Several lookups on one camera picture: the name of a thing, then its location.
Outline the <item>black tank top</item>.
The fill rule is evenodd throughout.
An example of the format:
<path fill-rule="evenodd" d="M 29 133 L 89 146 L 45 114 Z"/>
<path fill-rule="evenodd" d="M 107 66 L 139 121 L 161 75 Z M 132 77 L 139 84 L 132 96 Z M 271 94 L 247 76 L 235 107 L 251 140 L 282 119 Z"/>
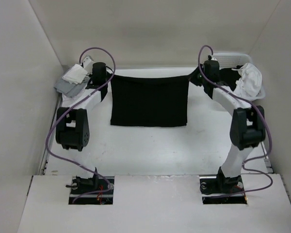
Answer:
<path fill-rule="evenodd" d="M 137 78 L 114 75 L 111 80 L 110 124 L 128 127 L 182 127 L 187 125 L 189 82 L 197 76 Z"/>

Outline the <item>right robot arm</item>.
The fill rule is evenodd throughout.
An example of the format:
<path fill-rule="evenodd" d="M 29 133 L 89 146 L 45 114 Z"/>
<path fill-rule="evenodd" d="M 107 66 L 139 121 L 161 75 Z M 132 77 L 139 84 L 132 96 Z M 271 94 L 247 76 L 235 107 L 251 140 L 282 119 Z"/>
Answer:
<path fill-rule="evenodd" d="M 202 81 L 205 93 L 219 103 L 231 116 L 231 147 L 215 178 L 201 178 L 200 191 L 204 195 L 232 194 L 243 190 L 241 170 L 253 148 L 264 141 L 265 127 L 256 110 L 247 102 L 232 97 L 227 83 L 220 80 L 219 62 L 207 60 L 201 67 L 210 80 Z"/>

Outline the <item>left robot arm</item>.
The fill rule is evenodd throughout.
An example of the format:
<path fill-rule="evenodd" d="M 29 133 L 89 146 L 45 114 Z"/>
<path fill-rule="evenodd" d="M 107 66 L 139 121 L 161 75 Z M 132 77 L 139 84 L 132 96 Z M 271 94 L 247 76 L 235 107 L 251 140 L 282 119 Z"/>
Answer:
<path fill-rule="evenodd" d="M 96 62 L 79 100 L 63 104 L 56 115 L 55 140 L 65 150 L 82 151 L 90 140 L 88 113 L 101 103 L 108 93 L 107 81 L 112 74 L 107 65 Z"/>

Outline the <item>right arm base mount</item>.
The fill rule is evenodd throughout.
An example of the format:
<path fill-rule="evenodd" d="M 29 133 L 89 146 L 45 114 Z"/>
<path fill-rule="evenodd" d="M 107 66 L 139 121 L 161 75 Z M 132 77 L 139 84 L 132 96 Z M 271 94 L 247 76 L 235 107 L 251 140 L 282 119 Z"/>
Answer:
<path fill-rule="evenodd" d="M 216 176 L 201 176 L 200 192 L 203 204 L 247 204 L 241 176 L 231 181 Z"/>

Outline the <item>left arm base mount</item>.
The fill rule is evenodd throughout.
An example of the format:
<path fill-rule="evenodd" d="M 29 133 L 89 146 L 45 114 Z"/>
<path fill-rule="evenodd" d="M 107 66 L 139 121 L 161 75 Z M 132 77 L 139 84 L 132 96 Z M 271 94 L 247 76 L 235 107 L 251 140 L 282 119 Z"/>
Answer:
<path fill-rule="evenodd" d="M 108 183 L 94 175 L 91 178 L 74 177 L 71 184 L 65 187 L 69 189 L 70 205 L 112 205 L 114 192 L 114 177 L 107 177 Z"/>

